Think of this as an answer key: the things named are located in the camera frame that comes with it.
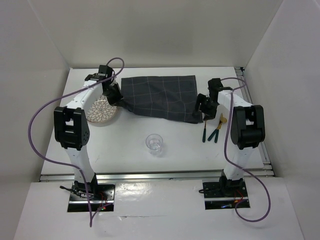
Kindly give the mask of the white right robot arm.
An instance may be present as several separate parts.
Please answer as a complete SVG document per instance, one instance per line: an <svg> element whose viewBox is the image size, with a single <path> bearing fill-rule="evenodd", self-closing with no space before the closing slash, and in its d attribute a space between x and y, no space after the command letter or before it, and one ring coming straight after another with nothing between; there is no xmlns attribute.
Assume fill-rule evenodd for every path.
<svg viewBox="0 0 320 240"><path fill-rule="evenodd" d="M194 115L204 114L204 120L214 119L219 105L229 111L223 150L227 165L218 184L220 194L225 197L231 197L243 187L247 163L266 135L263 107L245 101L234 92L230 87L210 87L209 96L198 94L193 111Z"/></svg>

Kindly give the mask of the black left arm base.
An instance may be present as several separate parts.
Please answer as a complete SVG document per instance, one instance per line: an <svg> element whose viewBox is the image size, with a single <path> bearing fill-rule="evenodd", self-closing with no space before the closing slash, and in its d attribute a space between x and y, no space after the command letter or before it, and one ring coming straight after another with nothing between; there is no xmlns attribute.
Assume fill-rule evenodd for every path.
<svg viewBox="0 0 320 240"><path fill-rule="evenodd" d="M76 191L76 187L73 184L72 187L59 187L62 190L70 193L68 200L68 213L83 213L88 212L87 195L84 191ZM89 200L92 212L113 212L114 211L114 199L115 199L115 184L100 184L98 185L97 192L95 194L89 193Z"/></svg>

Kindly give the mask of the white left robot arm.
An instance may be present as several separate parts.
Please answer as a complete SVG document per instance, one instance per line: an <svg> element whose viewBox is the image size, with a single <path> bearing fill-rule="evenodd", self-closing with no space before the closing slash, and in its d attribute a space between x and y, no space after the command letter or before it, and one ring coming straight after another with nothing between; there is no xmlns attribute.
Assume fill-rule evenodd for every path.
<svg viewBox="0 0 320 240"><path fill-rule="evenodd" d="M97 197L99 187L87 151L90 129L86 116L101 95L107 96L112 105L122 100L113 73L89 74L82 86L84 91L78 93L66 106L56 107L53 112L55 140L65 149L70 163L77 166L71 191L81 193L88 200Z"/></svg>

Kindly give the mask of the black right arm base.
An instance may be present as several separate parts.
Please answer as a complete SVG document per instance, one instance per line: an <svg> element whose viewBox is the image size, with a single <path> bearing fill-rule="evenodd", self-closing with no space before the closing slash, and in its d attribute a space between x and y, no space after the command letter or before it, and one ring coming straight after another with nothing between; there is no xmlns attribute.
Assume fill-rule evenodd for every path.
<svg viewBox="0 0 320 240"><path fill-rule="evenodd" d="M203 182L202 189L198 192L204 197L206 210L234 209L236 204L240 209L251 207L244 181L229 189L223 188L222 184L216 181Z"/></svg>

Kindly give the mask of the dark checked cloth napkin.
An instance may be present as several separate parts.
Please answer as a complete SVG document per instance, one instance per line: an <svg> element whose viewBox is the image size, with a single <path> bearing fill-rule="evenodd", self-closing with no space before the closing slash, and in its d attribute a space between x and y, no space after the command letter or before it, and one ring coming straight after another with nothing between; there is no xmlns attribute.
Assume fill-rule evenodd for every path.
<svg viewBox="0 0 320 240"><path fill-rule="evenodd" d="M198 96L195 75L136 76L121 79L124 108L135 115L189 124L202 123L193 115Z"/></svg>

